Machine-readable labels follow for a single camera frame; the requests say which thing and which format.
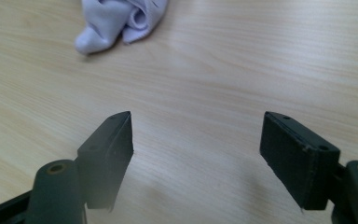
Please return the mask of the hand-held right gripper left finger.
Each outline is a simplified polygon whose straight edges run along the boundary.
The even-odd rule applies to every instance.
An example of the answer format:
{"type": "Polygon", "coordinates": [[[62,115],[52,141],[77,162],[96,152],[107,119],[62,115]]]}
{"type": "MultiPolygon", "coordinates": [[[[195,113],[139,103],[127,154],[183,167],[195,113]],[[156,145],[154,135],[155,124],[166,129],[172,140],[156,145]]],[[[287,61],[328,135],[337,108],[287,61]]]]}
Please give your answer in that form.
{"type": "Polygon", "coordinates": [[[76,165],[88,209],[114,208],[132,155],[130,111],[107,118],[77,150],[76,165]]]}

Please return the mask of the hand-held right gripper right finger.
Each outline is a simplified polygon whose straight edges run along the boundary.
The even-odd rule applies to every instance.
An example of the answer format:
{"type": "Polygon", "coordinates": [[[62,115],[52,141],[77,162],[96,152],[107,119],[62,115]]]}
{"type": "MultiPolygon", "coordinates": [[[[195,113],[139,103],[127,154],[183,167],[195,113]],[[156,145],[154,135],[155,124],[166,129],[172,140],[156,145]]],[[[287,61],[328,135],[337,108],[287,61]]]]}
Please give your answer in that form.
{"type": "Polygon", "coordinates": [[[295,119],[267,111],[259,151],[299,207],[324,210],[340,150],[295,119]]]}

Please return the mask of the white patterned t-shirt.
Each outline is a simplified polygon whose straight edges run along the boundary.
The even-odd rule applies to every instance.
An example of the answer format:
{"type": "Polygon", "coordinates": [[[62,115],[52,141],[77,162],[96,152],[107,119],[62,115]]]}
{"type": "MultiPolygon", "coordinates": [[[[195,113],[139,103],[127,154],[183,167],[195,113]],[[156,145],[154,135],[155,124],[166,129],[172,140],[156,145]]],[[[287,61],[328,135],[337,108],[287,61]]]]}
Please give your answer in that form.
{"type": "Polygon", "coordinates": [[[75,40],[83,54],[111,48],[119,35],[126,44],[149,36],[170,0],[82,0],[85,28],[75,40]]]}

